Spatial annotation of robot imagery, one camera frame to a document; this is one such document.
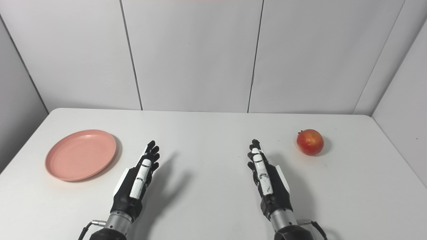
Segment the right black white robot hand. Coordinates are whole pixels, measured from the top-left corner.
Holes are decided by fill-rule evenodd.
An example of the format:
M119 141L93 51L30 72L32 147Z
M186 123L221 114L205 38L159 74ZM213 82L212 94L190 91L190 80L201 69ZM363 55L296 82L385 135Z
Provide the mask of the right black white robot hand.
M250 161L247 166L252 171L253 181L261 196L261 211L271 220L275 211L293 211L290 193L282 180L282 172L270 164L263 152L260 142L253 139L248 153Z

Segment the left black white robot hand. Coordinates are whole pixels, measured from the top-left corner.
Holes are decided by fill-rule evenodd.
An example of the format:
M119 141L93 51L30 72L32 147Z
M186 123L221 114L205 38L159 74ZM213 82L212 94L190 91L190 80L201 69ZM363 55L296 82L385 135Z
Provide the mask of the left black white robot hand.
M142 199L152 181L152 175L159 167L159 146L154 140L145 147L144 153L132 168L126 168L119 179L113 195L111 213L129 216L134 222L143 210Z

